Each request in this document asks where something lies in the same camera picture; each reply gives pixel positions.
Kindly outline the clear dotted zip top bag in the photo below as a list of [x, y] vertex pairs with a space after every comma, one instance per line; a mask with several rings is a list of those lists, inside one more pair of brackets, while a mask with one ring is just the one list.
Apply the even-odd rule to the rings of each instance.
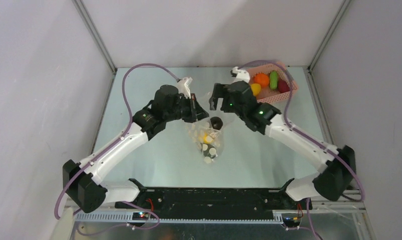
[[224, 150], [224, 131], [236, 116], [220, 110], [209, 111], [209, 117], [195, 123], [186, 123], [189, 138], [197, 147], [203, 161], [212, 164]]

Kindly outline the orange fruit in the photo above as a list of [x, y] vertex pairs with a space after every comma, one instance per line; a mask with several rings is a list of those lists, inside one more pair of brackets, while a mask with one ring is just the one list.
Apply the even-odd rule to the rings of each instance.
[[270, 78], [269, 75], [265, 73], [258, 73], [254, 76], [253, 78], [254, 82], [256, 84], [259, 84], [262, 88], [268, 88], [270, 84]]

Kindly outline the dark green avocado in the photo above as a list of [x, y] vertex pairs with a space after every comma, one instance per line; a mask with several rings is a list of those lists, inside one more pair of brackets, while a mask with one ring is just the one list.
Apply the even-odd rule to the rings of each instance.
[[218, 156], [217, 149], [211, 144], [205, 144], [204, 143], [202, 145], [201, 150], [202, 150], [202, 153], [203, 153], [204, 157], [214, 159], [214, 158], [216, 158]]

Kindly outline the yellow lemon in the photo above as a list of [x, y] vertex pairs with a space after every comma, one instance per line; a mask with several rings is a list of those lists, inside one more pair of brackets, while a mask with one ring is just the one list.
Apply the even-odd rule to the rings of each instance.
[[260, 94], [262, 86], [258, 83], [253, 83], [250, 85], [253, 95], [256, 97]]

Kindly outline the dark brown fruit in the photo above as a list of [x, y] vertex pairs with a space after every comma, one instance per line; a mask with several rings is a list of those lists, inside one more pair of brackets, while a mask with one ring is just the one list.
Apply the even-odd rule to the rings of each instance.
[[223, 128], [223, 120], [218, 116], [211, 117], [209, 119], [209, 122], [210, 122], [211, 128], [213, 128], [214, 130], [219, 131]]

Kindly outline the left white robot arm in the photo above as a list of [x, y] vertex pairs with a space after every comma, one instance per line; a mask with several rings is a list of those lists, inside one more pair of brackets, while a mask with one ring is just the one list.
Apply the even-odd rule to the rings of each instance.
[[91, 213], [105, 203], [121, 201], [134, 208], [143, 207], [147, 195], [135, 183], [107, 185], [104, 182], [107, 174], [132, 151], [163, 131], [168, 122], [196, 123], [208, 117], [195, 94], [184, 95], [175, 86], [161, 86], [114, 140], [80, 162], [69, 160], [63, 165], [66, 194], [84, 213]]

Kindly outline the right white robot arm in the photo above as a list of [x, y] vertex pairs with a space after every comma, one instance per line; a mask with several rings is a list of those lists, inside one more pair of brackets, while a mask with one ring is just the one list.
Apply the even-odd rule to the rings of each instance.
[[354, 150], [320, 142], [292, 124], [279, 109], [257, 102], [251, 87], [244, 81], [216, 83], [210, 97], [210, 109], [216, 110], [223, 99], [221, 111], [236, 114], [254, 132], [275, 139], [306, 158], [317, 173], [289, 180], [281, 188], [280, 204], [292, 209], [306, 198], [321, 196], [337, 201], [353, 180]]

